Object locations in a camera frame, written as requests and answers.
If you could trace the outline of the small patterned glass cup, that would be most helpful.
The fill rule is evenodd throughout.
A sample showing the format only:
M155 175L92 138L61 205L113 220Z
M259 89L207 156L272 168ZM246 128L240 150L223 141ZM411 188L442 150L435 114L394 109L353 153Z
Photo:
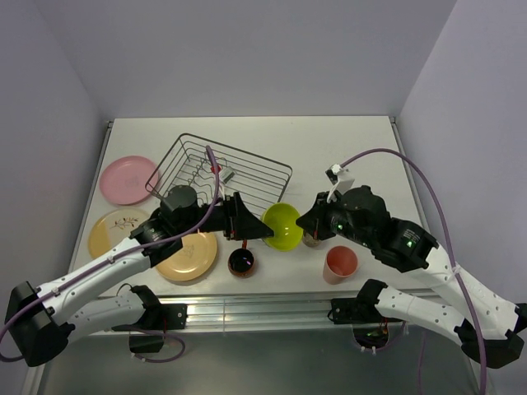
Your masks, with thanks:
M302 235L302 243L309 248L315 248L319 246L322 243L322 241L319 239L316 239L314 236L310 235L309 233L304 232Z

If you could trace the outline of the lime green bowl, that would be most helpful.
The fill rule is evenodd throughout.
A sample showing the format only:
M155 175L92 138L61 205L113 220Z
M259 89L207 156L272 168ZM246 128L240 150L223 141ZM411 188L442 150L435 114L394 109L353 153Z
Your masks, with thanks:
M285 202L273 204L261 216L261 221L273 231L273 236L264 239L264 243L281 252L295 249L302 238L302 229L296 224L299 217L294 206Z

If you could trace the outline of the orange brown ceramic mug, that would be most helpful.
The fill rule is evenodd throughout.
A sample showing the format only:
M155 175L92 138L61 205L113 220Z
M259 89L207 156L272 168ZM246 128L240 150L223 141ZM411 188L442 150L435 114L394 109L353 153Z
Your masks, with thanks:
M235 249L229 256L227 266L235 277L250 277L256 268L255 257L248 249L248 240L244 239L240 248Z

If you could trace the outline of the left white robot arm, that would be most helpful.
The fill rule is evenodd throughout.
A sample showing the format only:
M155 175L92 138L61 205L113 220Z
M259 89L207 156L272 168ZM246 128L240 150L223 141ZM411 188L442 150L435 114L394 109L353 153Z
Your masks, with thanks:
M228 240L266 239L273 230L253 215L239 193L198 204L190 186L175 186L129 237L96 260L59 279L11 293L2 335L9 334L28 366L42 365L77 339L105 329L152 330L162 307L147 286L113 298L101 294L162 263L183 247L186 235L222 232Z

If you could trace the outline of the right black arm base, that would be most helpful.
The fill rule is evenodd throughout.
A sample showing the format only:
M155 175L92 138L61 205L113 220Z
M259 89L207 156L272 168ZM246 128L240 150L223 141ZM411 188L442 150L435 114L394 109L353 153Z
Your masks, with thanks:
M334 325L349 325L353 344L363 353L375 355L391 347L407 333L407 324L382 316L358 298L333 298L327 319Z

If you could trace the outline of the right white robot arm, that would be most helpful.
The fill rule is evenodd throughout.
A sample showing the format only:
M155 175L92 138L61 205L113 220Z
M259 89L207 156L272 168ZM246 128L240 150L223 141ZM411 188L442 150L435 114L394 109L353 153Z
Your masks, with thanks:
M327 196L318 193L297 225L318 240L339 235L360 244L443 300L438 304L369 279L356 297L332 301L334 323L407 321L448 338L471 360L485 356L491 369L520 358L525 304L502 299L460 265L450 265L448 253L432 235L414 222L392 217L369 187L352 188L332 200Z

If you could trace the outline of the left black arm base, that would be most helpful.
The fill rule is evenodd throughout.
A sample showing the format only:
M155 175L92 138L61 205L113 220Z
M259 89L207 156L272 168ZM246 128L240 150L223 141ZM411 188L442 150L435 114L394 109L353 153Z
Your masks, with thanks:
M169 331L184 329L187 318L186 304L162 304L159 298L147 286L131 286L129 290L139 297L144 308L136 323L121 324L112 327L114 332L139 332L140 335L128 336L128 348L132 357L144 363L162 364L179 359L185 352L185 342ZM172 357L154 359L147 354L156 354L169 341L180 345L180 350Z

